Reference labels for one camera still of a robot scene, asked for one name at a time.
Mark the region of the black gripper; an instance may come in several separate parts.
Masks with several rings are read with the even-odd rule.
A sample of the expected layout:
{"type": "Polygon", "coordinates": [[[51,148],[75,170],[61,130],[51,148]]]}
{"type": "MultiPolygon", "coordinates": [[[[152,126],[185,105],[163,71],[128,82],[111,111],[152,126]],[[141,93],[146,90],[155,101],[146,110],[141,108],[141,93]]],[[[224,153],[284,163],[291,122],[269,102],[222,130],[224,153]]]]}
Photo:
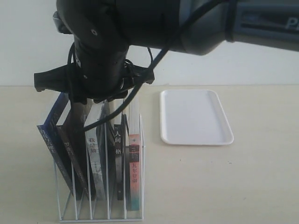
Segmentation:
{"type": "MultiPolygon", "coordinates": [[[[34,87],[37,92],[52,90],[69,93],[73,103],[86,104],[88,98],[102,101],[119,88],[127,52],[126,41],[104,41],[95,49],[75,39],[69,51],[67,66],[34,73],[34,87]]],[[[127,89],[154,81],[153,71],[127,64],[127,89]]]]}

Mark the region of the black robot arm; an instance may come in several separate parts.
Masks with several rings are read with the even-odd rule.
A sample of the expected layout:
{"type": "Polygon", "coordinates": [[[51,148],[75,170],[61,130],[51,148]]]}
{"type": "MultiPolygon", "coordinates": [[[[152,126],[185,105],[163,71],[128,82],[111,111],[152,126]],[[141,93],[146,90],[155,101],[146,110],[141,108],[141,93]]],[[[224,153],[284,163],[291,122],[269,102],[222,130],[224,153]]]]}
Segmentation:
{"type": "Polygon", "coordinates": [[[296,0],[58,0],[53,15],[72,35],[71,60],[36,73],[38,92],[66,93],[75,102],[125,98],[145,69],[126,60],[130,46],[206,55],[221,42],[298,51],[296,0]]]}

